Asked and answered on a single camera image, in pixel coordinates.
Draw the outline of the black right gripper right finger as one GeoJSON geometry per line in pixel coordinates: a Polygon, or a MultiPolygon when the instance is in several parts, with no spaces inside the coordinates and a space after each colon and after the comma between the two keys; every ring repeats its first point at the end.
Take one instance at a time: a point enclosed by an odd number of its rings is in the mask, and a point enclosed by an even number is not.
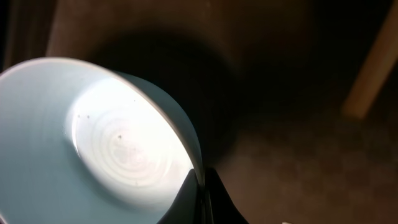
{"type": "Polygon", "coordinates": [[[248,224],[214,168],[205,170],[204,201],[207,224],[248,224]]]}

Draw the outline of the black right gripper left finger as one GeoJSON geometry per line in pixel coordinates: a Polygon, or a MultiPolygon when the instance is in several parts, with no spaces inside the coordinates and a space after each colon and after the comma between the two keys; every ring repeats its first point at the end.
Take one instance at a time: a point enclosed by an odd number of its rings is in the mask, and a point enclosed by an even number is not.
{"type": "Polygon", "coordinates": [[[199,184],[195,171],[191,169],[187,174],[178,194],[158,224],[200,224],[201,199],[199,184]]]}

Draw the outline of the light blue bowl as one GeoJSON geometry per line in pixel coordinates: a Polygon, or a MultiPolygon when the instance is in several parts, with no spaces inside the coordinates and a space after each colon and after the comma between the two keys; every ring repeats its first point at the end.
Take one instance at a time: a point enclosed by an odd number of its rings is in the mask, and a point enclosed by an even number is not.
{"type": "Polygon", "coordinates": [[[156,85],[71,58],[1,74],[2,223],[157,223],[201,148],[156,85]]]}

